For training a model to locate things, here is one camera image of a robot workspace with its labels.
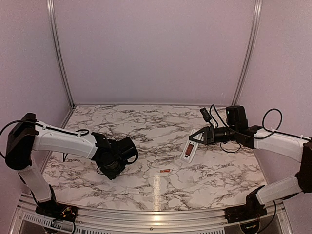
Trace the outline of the white remote control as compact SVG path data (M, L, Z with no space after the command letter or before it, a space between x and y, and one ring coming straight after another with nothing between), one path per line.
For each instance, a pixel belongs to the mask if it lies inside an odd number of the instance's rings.
M198 146L199 146L198 142L188 140L182 151L180 159L184 162L191 163L196 154Z

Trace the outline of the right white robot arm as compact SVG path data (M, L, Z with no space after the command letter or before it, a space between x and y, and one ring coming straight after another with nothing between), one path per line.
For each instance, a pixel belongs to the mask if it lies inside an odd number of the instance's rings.
M252 218L260 206L278 199L312 191L312 140L302 136L269 130L264 125L249 126L243 106L226 107L223 126L210 124L189 136L189 141L210 145L234 141L250 149L266 150L292 158L300 163L299 172L251 192L242 206L242 215Z

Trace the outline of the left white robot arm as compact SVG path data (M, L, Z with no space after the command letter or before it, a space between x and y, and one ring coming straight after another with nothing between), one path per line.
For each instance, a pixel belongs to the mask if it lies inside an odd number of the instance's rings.
M37 120L34 113L27 113L6 127L11 125L13 128L8 134L2 157L10 169L18 172L38 206L51 217L60 215L61 205L56 201L52 187L32 162L33 151L51 151L89 159L110 180L118 177L126 165L132 164L131 158L138 160L137 148L129 137L116 141L88 130L65 130Z

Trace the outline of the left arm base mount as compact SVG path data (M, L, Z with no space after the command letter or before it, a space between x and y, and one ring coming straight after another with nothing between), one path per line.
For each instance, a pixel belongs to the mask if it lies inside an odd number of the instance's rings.
M65 220L69 222L75 222L78 208L73 205L63 204L56 201L56 196L51 185L51 198L46 202L37 201L36 197L32 193L33 199L36 203L36 213L51 217L56 220Z

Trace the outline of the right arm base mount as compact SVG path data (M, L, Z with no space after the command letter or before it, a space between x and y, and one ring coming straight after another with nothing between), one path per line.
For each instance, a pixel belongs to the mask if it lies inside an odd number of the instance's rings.
M263 187L264 185L250 192L246 196L246 203L244 205L228 207L225 209L225 218L228 223L246 221L267 215L265 205L261 205L256 197L257 192Z

